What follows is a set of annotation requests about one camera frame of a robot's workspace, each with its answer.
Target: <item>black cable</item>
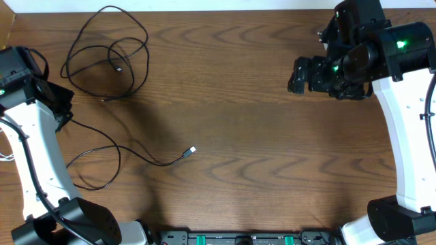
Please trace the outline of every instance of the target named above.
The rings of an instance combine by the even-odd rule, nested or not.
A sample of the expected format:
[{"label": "black cable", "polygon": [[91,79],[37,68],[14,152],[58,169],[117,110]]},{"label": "black cable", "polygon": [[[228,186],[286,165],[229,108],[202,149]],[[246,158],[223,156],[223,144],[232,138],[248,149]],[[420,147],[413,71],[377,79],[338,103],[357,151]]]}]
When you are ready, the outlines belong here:
[{"label": "black cable", "polygon": [[425,119],[425,129],[427,130],[427,140],[429,141],[429,148],[431,153],[431,158],[433,160],[433,165],[435,166],[436,171],[436,149],[435,149],[435,140],[433,139],[433,131],[431,129],[431,117],[433,113],[430,111],[431,109],[431,99],[433,97],[433,91],[436,87],[436,75],[433,75],[433,78],[430,82],[429,89],[427,90],[427,95],[425,98],[425,106],[424,106],[424,117]]},{"label": "black cable", "polygon": [[99,148],[94,148],[94,149],[91,149],[91,150],[87,150],[87,151],[79,154],[77,157],[74,157],[74,159],[71,160],[67,164],[67,168],[70,167],[71,165],[73,165],[78,159],[80,159],[81,157],[85,156],[86,154],[89,154],[89,153],[92,153],[92,152],[96,152],[98,150],[108,149],[108,148],[116,148],[116,150],[118,151],[118,168],[116,169],[115,175],[105,185],[100,186],[100,187],[95,187],[95,188],[89,188],[89,187],[80,186],[78,184],[74,184],[73,183],[74,186],[76,186],[78,188],[81,188],[81,189],[84,189],[84,190],[88,190],[88,191],[98,191],[98,190],[101,190],[101,189],[107,187],[109,184],[111,184],[115,180],[115,178],[118,176],[118,174],[120,172],[120,168],[121,168],[121,152],[120,152],[120,148],[124,149],[124,150],[130,151],[131,153],[135,154],[137,157],[141,158],[142,160],[146,161],[147,163],[150,163],[151,165],[158,166],[158,167],[166,167],[166,166],[172,165],[172,164],[180,161],[181,159],[184,159],[184,158],[188,157],[190,154],[192,154],[195,151],[195,148],[194,149],[190,148],[189,150],[185,151],[183,153],[183,155],[181,157],[179,157],[178,159],[176,159],[176,160],[174,160],[174,161],[172,161],[170,163],[160,163],[159,164],[159,163],[155,163],[155,162],[152,162],[152,161],[148,160],[147,158],[145,158],[141,154],[137,153],[136,151],[132,150],[131,148],[128,148],[126,146],[120,146],[120,145],[116,144],[116,142],[111,137],[109,137],[109,135],[103,133],[102,131],[100,131],[100,130],[98,130],[96,128],[93,128],[93,127],[88,126],[88,125],[84,125],[84,124],[82,124],[82,123],[80,123],[80,122],[78,122],[76,120],[73,120],[73,119],[71,119],[71,121],[73,123],[76,123],[77,125],[80,125],[82,127],[90,129],[90,130],[94,130],[94,131],[102,134],[104,137],[108,138],[113,143],[113,145],[111,145],[111,146],[102,146],[102,147],[99,147]]},{"label": "black cable", "polygon": [[[145,34],[146,34],[146,38],[145,38],[145,40],[142,41],[142,40],[139,40],[138,38],[135,38],[135,37],[123,37],[123,38],[118,39],[118,40],[116,40],[115,42],[113,42],[110,46],[104,46],[104,45],[93,45],[93,46],[87,46],[87,47],[84,47],[84,48],[79,49],[79,51],[77,51],[77,52],[75,52],[75,53],[72,54],[73,49],[74,49],[74,46],[78,43],[80,37],[81,37],[82,34],[83,34],[84,29],[88,26],[88,24],[92,21],[92,19],[94,19],[94,17],[96,17],[96,16],[97,16],[101,11],[103,11],[103,10],[106,9],[107,7],[113,7],[113,8],[116,8],[116,9],[122,11],[124,14],[127,14],[127,15],[128,15],[128,16],[129,16],[133,21],[135,21],[136,24],[138,24],[139,27],[140,27],[140,28],[145,32]],[[131,54],[127,54],[127,55],[125,55],[125,56],[119,54],[117,51],[115,51],[115,50],[113,49],[113,46],[114,46],[114,45],[116,45],[117,43],[122,42],[122,41],[124,41],[124,40],[128,40],[128,39],[132,39],[132,40],[135,40],[135,41],[140,42],[140,43],[141,43],[140,47],[137,48],[135,51],[133,51]],[[148,49],[147,46],[146,46],[146,43],[148,42],[148,40],[149,40],[149,33],[147,32],[147,30],[145,29],[145,27],[142,26],[142,24],[141,24],[138,20],[136,20],[136,18],[133,17],[129,12],[127,12],[127,11],[125,11],[125,10],[119,8],[119,7],[112,6],[112,5],[109,5],[109,6],[103,7],[102,9],[100,9],[99,11],[97,11],[94,15],[92,15],[92,17],[90,17],[90,18],[88,19],[88,21],[84,24],[84,26],[82,27],[82,29],[79,31],[79,34],[78,34],[76,40],[73,42],[71,48],[69,49],[69,52],[68,52],[67,58],[66,58],[64,64],[62,65],[62,68],[61,68],[61,77],[62,77],[62,78],[68,78],[69,82],[71,82],[71,84],[72,84],[73,86],[75,86],[76,88],[78,88],[79,90],[81,90],[81,91],[84,92],[84,93],[87,93],[87,94],[89,94],[89,95],[96,96],[96,97],[102,97],[102,98],[103,98],[102,101],[111,101],[111,100],[115,100],[115,99],[120,99],[120,98],[125,98],[125,97],[128,97],[128,96],[131,96],[131,95],[133,95],[134,93],[136,93],[136,92],[137,92],[137,91],[138,91],[138,90],[139,90],[139,89],[144,85],[144,83],[146,82],[146,80],[147,80],[147,78],[148,78],[148,76],[149,76],[150,52],[149,52],[149,49]],[[73,73],[70,73],[70,70],[69,70],[69,62],[70,62],[70,61],[71,61],[71,60],[72,60],[72,59],[73,59],[77,54],[79,54],[80,52],[82,52],[82,51],[84,51],[84,50],[87,50],[87,49],[89,49],[89,48],[106,48],[106,49],[108,50],[108,56],[107,56],[107,59],[104,59],[104,60],[101,60],[101,61],[95,62],[95,63],[93,63],[93,64],[91,64],[91,65],[87,65],[87,66],[85,66],[85,67],[82,67],[82,68],[78,69],[77,71],[75,71],[75,72],[73,72]],[[135,84],[135,75],[134,75],[133,69],[132,69],[132,67],[131,67],[131,65],[129,64],[129,62],[128,62],[127,59],[128,59],[129,57],[135,55],[135,54],[136,54],[137,52],[139,52],[139,50],[141,50],[142,48],[144,48],[145,51],[146,51],[146,53],[147,53],[146,73],[145,73],[145,77],[144,77],[144,80],[142,81],[142,83],[141,83],[137,88],[133,89],[134,84]],[[114,59],[114,58],[111,58],[111,57],[110,57],[110,53],[111,53],[111,52],[115,53],[115,54],[118,56],[118,58],[115,58],[115,59]],[[76,83],[74,83],[73,80],[72,80],[72,76],[78,74],[79,72],[84,71],[84,70],[86,70],[86,69],[88,69],[88,68],[90,68],[90,67],[92,67],[92,66],[94,66],[94,65],[99,65],[99,64],[101,64],[101,63],[105,63],[105,62],[109,62],[109,64],[112,66],[112,68],[114,68],[115,70],[118,70],[119,67],[117,67],[117,66],[113,63],[113,61],[116,61],[116,60],[122,60],[122,62],[124,62],[124,64],[126,64],[126,66],[129,68],[130,75],[131,75],[131,84],[130,84],[130,87],[129,87],[129,88],[128,88],[128,89],[127,89],[123,94],[121,94],[121,95],[113,96],[113,97],[110,97],[110,96],[107,96],[107,95],[99,95],[99,94],[97,94],[97,93],[93,93],[93,92],[91,92],[91,91],[88,91],[88,90],[84,89],[83,87],[78,86],[78,85],[77,85]],[[64,68],[65,68],[65,72],[67,73],[66,76],[63,75],[63,70],[64,70]]]},{"label": "black cable", "polygon": [[84,237],[82,234],[78,233],[73,227],[71,227],[70,225],[68,225],[68,223],[66,223],[63,218],[61,218],[51,207],[50,204],[47,202],[46,197],[44,195],[44,192],[40,186],[40,183],[38,182],[37,179],[37,175],[35,172],[35,167],[33,166],[33,161],[32,158],[30,156],[30,150],[29,150],[29,146],[27,145],[27,139],[26,136],[24,135],[24,133],[21,132],[21,130],[15,126],[14,124],[0,118],[0,122],[5,124],[6,126],[10,127],[11,129],[13,129],[17,134],[18,134],[18,139],[20,140],[23,150],[25,152],[25,156],[26,156],[26,160],[27,160],[27,166],[29,167],[29,173],[30,173],[30,177],[32,179],[32,183],[33,186],[35,187],[35,191],[36,191],[36,197],[38,197],[42,203],[42,205],[44,205],[44,207],[47,209],[48,213],[51,215],[51,217],[54,218],[54,220],[56,222],[58,222],[63,228],[65,228],[66,230],[68,230],[70,233],[74,234],[76,237],[80,238],[81,240],[83,240],[84,242],[86,242],[87,244],[90,245],[97,245],[95,242],[90,241],[90,239]]}]

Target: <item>white background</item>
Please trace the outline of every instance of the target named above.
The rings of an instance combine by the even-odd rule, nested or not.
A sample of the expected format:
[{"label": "white background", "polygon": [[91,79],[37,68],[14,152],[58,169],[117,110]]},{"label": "white background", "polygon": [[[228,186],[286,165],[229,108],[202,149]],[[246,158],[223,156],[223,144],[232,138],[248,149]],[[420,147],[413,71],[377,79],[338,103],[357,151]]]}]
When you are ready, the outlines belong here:
[{"label": "white background", "polygon": [[[4,0],[16,13],[333,9],[342,0]],[[436,7],[435,0],[380,0],[383,8]]]}]

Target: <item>wooden table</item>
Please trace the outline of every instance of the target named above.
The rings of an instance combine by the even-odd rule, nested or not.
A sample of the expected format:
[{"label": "wooden table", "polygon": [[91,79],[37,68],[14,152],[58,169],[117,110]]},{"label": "wooden table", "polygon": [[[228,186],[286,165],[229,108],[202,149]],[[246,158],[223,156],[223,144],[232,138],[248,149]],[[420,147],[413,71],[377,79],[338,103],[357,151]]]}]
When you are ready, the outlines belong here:
[{"label": "wooden table", "polygon": [[[119,221],[141,218],[152,227],[217,231],[289,231],[335,228],[366,213],[369,200],[395,194],[392,149],[375,97],[337,101],[325,94],[287,92],[294,60],[324,55],[316,33],[332,10],[133,13],[150,34],[150,76],[129,99],[100,102],[59,77],[67,51],[88,14],[19,14],[9,45],[38,49],[50,63],[50,81],[72,89],[75,119],[119,144],[170,161],[188,147],[198,151],[171,167],[154,167],[123,152],[120,176],[108,188],[82,191]],[[436,10],[386,10],[394,25],[424,21],[436,33]],[[144,38],[121,13],[104,13],[79,47]],[[121,46],[129,52],[138,45]],[[81,54],[72,69],[105,56]],[[145,74],[145,52],[131,59]],[[93,91],[120,93],[125,69],[108,65],[77,75]],[[110,144],[69,123],[57,134],[65,161]],[[9,153],[5,138],[1,151]],[[0,243],[23,224],[15,164],[0,163]],[[90,154],[69,172],[74,182],[104,184],[116,170],[116,151]],[[420,239],[434,244],[436,235]]]}]

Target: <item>cardboard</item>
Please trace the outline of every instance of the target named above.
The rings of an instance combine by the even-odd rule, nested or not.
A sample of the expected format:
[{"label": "cardboard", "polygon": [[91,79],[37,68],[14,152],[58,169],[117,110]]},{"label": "cardboard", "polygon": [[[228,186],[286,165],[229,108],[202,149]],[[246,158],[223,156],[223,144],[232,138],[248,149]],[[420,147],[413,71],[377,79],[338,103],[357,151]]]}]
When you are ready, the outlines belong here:
[{"label": "cardboard", "polygon": [[6,47],[14,20],[15,13],[0,0],[0,50]]}]

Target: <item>green led light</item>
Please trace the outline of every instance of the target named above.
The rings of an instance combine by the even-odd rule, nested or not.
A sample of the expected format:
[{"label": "green led light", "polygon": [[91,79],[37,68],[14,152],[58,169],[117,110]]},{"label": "green led light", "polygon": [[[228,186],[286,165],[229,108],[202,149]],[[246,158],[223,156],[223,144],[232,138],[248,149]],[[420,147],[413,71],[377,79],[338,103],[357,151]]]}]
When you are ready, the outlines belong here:
[{"label": "green led light", "polygon": [[406,46],[407,45],[407,42],[406,41],[398,41],[397,43],[396,43],[396,46],[398,47],[398,48],[403,48],[404,46]]}]

